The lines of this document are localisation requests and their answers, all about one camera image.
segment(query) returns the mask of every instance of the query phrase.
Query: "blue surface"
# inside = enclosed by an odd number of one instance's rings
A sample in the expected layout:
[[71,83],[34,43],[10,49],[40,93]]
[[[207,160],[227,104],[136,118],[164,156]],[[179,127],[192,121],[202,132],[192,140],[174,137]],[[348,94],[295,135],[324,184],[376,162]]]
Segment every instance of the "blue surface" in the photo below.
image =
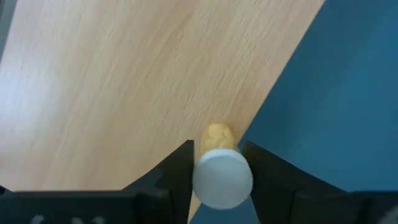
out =
[[[243,139],[348,191],[398,190],[397,24],[396,0],[327,1]],[[247,201],[192,223],[257,221]]]

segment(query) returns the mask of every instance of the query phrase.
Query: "white bottle cap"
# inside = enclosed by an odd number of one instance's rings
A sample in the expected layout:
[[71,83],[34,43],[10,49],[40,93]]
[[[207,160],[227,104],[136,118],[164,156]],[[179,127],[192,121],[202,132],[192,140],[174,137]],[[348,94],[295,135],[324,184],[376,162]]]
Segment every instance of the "white bottle cap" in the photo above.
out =
[[192,182],[193,191],[202,203],[224,210],[238,206],[250,196],[253,176],[239,152],[213,149],[197,162]]

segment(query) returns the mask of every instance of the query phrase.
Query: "wooden table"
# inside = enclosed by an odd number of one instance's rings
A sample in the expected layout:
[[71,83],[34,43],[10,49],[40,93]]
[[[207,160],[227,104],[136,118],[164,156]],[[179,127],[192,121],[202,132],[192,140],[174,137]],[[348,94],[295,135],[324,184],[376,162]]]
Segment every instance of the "wooden table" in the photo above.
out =
[[121,189],[212,122],[240,138],[322,3],[18,1],[0,184]]

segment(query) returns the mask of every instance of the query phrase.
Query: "light wood tabletop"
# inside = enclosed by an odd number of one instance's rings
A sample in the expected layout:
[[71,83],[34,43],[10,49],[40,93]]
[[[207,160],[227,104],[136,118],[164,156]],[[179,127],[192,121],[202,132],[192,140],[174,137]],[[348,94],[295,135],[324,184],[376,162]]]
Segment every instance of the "light wood tabletop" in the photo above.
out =
[[240,138],[322,4],[19,0],[0,66],[0,185],[121,189],[210,123]]

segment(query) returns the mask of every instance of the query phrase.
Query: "wood grain surface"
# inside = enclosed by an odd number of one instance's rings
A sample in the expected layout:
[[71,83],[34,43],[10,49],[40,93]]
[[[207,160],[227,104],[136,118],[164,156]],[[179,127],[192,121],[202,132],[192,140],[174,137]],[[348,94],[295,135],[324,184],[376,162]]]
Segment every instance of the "wood grain surface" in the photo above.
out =
[[239,139],[322,3],[19,0],[0,66],[0,184],[121,189],[210,123]]

